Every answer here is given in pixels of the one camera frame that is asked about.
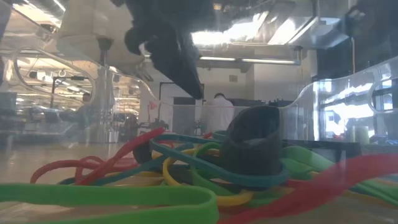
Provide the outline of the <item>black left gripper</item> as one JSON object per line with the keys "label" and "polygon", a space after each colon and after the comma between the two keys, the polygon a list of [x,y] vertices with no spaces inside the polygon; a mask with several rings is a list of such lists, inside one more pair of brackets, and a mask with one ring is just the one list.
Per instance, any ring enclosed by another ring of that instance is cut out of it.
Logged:
{"label": "black left gripper", "polygon": [[155,37],[146,43],[153,66],[194,99],[202,99],[203,87],[197,72],[200,56],[189,32],[212,29],[213,0],[126,0],[132,16],[128,32],[147,32],[157,25],[185,31],[171,38]]}

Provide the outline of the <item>dark blue rubber band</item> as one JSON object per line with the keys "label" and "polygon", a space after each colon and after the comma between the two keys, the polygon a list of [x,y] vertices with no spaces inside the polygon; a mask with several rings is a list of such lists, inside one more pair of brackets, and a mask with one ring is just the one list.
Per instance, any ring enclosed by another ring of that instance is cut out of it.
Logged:
{"label": "dark blue rubber band", "polygon": [[280,166],[280,172],[277,175],[261,176],[235,174],[221,168],[220,166],[204,161],[203,159],[184,154],[182,151],[179,151],[176,148],[172,149],[170,147],[163,146],[159,143],[161,140],[182,141],[196,144],[219,143],[219,141],[181,134],[166,133],[152,138],[149,142],[153,150],[160,152],[165,156],[186,162],[233,184],[246,187],[268,188],[283,184],[289,179],[289,172],[283,164]]}

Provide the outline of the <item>red rubber band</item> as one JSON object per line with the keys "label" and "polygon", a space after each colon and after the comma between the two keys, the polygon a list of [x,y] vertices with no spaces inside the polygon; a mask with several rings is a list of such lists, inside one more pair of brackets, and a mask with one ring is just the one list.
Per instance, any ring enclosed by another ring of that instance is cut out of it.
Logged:
{"label": "red rubber band", "polygon": [[272,203],[218,221],[217,224],[247,224],[262,218],[299,215],[322,206],[362,181],[398,173],[398,154],[371,154],[337,163],[299,184],[290,194]]}
{"label": "red rubber band", "polygon": [[93,183],[95,180],[98,180],[101,177],[104,177],[105,174],[109,172],[117,172],[122,171],[121,167],[115,167],[114,165],[120,161],[124,156],[135,150],[138,146],[149,142],[151,139],[160,136],[165,132],[164,128],[157,128],[148,133],[142,134],[135,138],[132,141],[129,141],[123,145],[119,151],[110,159],[106,161],[100,161],[98,157],[88,156],[88,158],[80,159],[80,160],[62,160],[55,161],[49,164],[46,164],[40,168],[38,168],[31,176],[30,183],[35,184],[38,179],[50,172],[51,170],[61,169],[61,168],[82,168],[82,169],[91,169],[92,171],[82,177],[81,175],[75,175],[75,185],[88,185]]}

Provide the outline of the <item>clear plastic bin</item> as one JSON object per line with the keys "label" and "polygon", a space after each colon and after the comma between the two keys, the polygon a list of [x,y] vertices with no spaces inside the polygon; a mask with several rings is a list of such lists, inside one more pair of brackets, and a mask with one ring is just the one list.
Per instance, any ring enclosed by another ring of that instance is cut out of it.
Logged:
{"label": "clear plastic bin", "polygon": [[[56,18],[62,24],[69,0],[24,1],[37,7],[36,16],[56,7]],[[385,131],[398,138],[398,57],[360,72],[355,70],[353,52],[347,57],[328,58],[331,71],[345,66],[335,79],[320,79],[302,65],[307,49],[330,48],[349,40],[344,19],[355,4],[351,0],[213,1],[214,28],[189,32],[199,57],[268,58],[297,60],[301,64],[198,58],[203,98],[194,99],[174,84],[174,103],[165,105],[159,100],[159,85],[173,81],[154,68],[146,43],[185,31],[163,24],[142,32],[146,39],[139,48],[144,61],[126,73],[107,64],[110,40],[98,40],[100,60],[91,61],[71,46],[59,44],[57,32],[61,24],[50,32],[14,5],[0,0],[0,184],[31,184],[30,178],[38,168],[55,161],[88,156],[106,161],[125,143],[157,128],[164,128],[163,134],[217,140],[222,147],[226,130],[204,133],[201,123],[203,105],[216,93],[223,93],[232,102],[234,118],[253,106],[278,108],[281,146],[284,139],[349,142],[346,132],[353,126],[367,126],[369,132]],[[79,143],[76,111],[83,106],[84,93],[91,94],[93,119],[90,140]],[[150,101],[158,107],[150,110]],[[220,154],[221,148],[218,155],[207,151],[198,158],[225,169]],[[76,174],[84,177],[91,171],[76,167],[55,169],[35,184],[61,185],[57,183],[75,178]],[[232,194],[241,190],[254,193],[243,205],[218,206],[218,221],[268,205],[309,181],[289,176],[287,182],[273,187],[246,187],[200,168],[197,171]],[[0,202],[0,223],[56,222],[147,208]],[[299,215],[262,218],[247,224],[398,224],[398,208],[341,194]]]}

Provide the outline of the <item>person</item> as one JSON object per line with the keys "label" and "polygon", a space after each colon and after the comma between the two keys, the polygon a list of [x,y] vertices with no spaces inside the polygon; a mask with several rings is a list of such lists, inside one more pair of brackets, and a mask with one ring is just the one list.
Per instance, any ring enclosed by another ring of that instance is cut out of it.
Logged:
{"label": "person", "polygon": [[234,106],[223,93],[206,100],[201,112],[202,131],[225,131],[234,118]]}
{"label": "person", "polygon": [[78,142],[85,143],[90,140],[90,126],[93,119],[93,105],[90,103],[91,94],[84,93],[82,97],[83,106],[76,111],[78,123]]}

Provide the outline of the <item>long ceiling light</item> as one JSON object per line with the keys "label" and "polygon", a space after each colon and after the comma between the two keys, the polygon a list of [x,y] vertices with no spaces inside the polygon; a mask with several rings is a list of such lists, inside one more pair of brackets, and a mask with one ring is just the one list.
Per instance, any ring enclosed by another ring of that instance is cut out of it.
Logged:
{"label": "long ceiling light", "polygon": [[261,63],[261,64],[275,64],[275,65],[300,65],[301,62],[297,60],[279,60],[268,58],[232,58],[232,57],[210,57],[201,56],[199,60],[215,61],[215,62],[238,62],[238,63]]}

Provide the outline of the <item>white lampshade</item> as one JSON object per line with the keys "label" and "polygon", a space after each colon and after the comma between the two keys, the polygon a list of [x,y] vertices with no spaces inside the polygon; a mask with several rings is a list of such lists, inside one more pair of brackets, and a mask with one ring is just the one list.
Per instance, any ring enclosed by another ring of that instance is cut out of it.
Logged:
{"label": "white lampshade", "polygon": [[144,61],[132,54],[124,43],[124,35],[132,27],[132,16],[125,5],[117,7],[110,0],[69,0],[57,32],[59,44],[66,44],[89,60],[99,62],[98,40],[111,41],[107,64],[130,73]]}

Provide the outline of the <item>pale cylindrical container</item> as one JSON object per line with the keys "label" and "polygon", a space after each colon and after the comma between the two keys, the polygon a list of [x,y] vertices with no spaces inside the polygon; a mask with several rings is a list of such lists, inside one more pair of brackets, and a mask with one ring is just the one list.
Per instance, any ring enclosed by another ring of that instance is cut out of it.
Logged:
{"label": "pale cylindrical container", "polygon": [[349,142],[369,144],[369,128],[367,126],[353,126],[348,128],[346,137]]}

